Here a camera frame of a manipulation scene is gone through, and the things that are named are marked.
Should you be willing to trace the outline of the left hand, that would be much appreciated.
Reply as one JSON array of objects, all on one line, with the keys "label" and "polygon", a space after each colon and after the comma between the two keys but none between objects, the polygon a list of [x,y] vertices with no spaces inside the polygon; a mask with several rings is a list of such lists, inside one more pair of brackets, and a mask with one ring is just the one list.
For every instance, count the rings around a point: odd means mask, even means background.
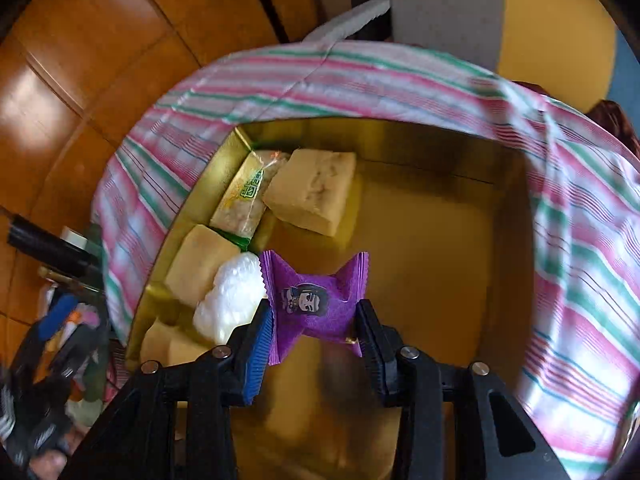
[{"label": "left hand", "polygon": [[59,450],[47,450],[29,461],[28,471],[39,480],[58,480],[67,464],[67,456]]}]

